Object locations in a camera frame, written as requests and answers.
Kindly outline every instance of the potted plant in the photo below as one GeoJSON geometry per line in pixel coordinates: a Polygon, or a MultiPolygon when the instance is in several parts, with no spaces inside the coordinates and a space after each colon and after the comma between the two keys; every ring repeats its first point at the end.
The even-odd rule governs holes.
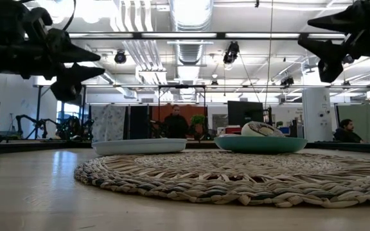
{"type": "Polygon", "coordinates": [[[205,116],[193,115],[191,118],[191,132],[196,141],[198,141],[204,133],[205,116]]]}

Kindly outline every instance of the woven round rug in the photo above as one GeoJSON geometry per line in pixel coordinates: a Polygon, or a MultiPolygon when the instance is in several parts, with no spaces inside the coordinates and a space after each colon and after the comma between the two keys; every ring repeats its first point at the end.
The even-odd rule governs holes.
{"type": "Polygon", "coordinates": [[[370,160],[327,155],[116,155],[79,165],[75,178],[114,192],[193,203],[344,208],[370,202],[370,160]]]}

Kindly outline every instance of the man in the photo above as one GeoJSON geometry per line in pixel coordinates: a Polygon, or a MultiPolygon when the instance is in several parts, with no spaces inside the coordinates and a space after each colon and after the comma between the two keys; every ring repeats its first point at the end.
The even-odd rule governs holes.
{"type": "Polygon", "coordinates": [[[340,142],[365,143],[359,135],[353,132],[353,129],[353,121],[344,119],[339,123],[339,128],[333,136],[340,142]]]}
{"type": "Polygon", "coordinates": [[[172,113],[165,117],[164,123],[168,127],[168,138],[186,139],[188,132],[188,123],[186,119],[179,114],[179,106],[172,106],[172,113]]]}

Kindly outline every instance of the ball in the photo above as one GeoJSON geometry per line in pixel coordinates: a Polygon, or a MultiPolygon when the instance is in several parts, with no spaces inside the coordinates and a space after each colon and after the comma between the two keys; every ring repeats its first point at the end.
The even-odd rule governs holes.
{"type": "Polygon", "coordinates": [[[274,136],[274,137],[284,137],[283,133],[270,126],[266,123],[251,121],[246,123],[242,127],[241,135],[243,136],[255,136],[255,137],[264,137],[264,136],[274,136]]]}

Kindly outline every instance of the window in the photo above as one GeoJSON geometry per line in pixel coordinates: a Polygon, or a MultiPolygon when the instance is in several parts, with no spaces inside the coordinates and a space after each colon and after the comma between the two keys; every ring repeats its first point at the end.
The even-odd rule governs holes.
{"type": "Polygon", "coordinates": [[[80,118],[80,107],[77,105],[57,101],[57,122],[61,123],[70,116],[76,116],[77,118],[80,118]]]}

